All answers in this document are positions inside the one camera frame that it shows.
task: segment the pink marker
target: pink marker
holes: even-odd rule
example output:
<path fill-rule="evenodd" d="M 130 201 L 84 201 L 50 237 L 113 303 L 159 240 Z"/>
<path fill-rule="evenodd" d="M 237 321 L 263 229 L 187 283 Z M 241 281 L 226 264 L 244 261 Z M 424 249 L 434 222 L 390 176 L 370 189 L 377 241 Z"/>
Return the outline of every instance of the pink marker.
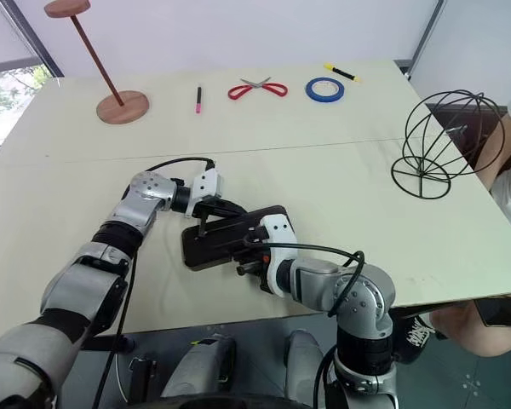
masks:
<path fill-rule="evenodd" d="M 203 90 L 201 87 L 197 87 L 197 105 L 195 105 L 195 113 L 201 113 L 201 96 L 203 94 Z"/>

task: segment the person's arm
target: person's arm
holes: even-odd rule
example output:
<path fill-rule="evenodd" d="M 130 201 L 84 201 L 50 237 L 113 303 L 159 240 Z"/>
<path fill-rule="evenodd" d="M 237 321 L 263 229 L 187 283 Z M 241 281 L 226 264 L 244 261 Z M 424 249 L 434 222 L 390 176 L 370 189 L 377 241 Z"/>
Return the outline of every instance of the person's arm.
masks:
<path fill-rule="evenodd" d="M 432 326 L 478 356 L 498 356 L 511 350 L 511 327 L 483 324 L 473 301 L 433 311 Z"/>
<path fill-rule="evenodd" d="M 496 159 L 496 161 L 487 168 L 477 172 L 477 176 L 483 182 L 483 185 L 490 190 L 492 183 L 503 164 L 511 156 L 511 117 L 506 114 L 502 117 L 503 128 L 505 129 L 505 141 L 503 143 L 503 150 Z M 487 166 L 497 155 L 502 145 L 502 127 L 500 124 L 492 131 L 488 138 L 483 150 L 479 155 L 475 169 L 480 169 Z"/>

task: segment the person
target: person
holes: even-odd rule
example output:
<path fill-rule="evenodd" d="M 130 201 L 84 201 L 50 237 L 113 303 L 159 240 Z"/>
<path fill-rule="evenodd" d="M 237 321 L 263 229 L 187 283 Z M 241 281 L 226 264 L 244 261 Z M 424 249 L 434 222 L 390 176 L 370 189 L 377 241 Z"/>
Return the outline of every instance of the person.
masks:
<path fill-rule="evenodd" d="M 508 113 L 502 117 L 502 124 L 505 131 L 503 147 L 502 127 L 498 124 L 484 145 L 475 170 L 481 169 L 477 172 L 479 179 L 511 223 L 511 169 L 498 175 L 511 157 L 511 102 Z M 486 167 L 496 156 L 497 159 Z M 468 301 L 399 322 L 398 336 L 394 340 L 399 350 L 397 360 L 411 363 L 422 352 L 434 330 L 478 356 L 498 356 L 511 350 L 511 327 L 485 326 L 475 303 Z"/>

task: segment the wooden lamp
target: wooden lamp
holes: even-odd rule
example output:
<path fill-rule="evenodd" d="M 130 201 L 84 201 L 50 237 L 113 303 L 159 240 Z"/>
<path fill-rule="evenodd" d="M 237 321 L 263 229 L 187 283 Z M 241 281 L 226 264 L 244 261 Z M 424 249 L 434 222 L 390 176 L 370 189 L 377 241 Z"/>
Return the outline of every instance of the wooden lamp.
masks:
<path fill-rule="evenodd" d="M 138 91 L 120 91 L 116 90 L 104 66 L 100 62 L 99 57 L 95 53 L 95 49 L 89 42 L 85 31 L 83 30 L 79 20 L 76 17 L 91 7 L 89 0 L 55 0 L 47 4 L 43 9 L 45 13 L 54 19 L 61 19 L 70 17 L 72 23 L 78 30 L 79 36 L 82 38 L 83 43 L 87 50 L 93 57 L 100 74 L 110 87 L 112 94 L 103 99 L 96 107 L 96 114 L 99 118 L 107 124 L 127 124 L 135 121 L 146 113 L 150 103 L 146 96 Z"/>

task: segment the red scissors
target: red scissors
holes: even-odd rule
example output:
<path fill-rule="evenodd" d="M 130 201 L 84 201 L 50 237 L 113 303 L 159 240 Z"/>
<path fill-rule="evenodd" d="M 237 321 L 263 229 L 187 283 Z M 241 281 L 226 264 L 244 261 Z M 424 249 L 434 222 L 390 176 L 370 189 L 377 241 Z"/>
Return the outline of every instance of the red scissors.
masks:
<path fill-rule="evenodd" d="M 248 91 L 250 91 L 253 88 L 263 88 L 267 91 L 271 91 L 274 94 L 278 96 L 285 96 L 288 94 L 288 88 L 285 85 L 282 84 L 276 84 L 276 83 L 267 83 L 267 81 L 271 79 L 270 77 L 267 79 L 264 79 L 260 83 L 252 83 L 251 81 L 247 81 L 245 79 L 240 78 L 240 80 L 243 83 L 246 83 L 246 85 L 239 85 L 238 87 L 231 88 L 229 92 L 227 92 L 227 95 L 229 95 L 229 98 L 232 100 L 237 100 L 242 95 L 246 94 Z"/>

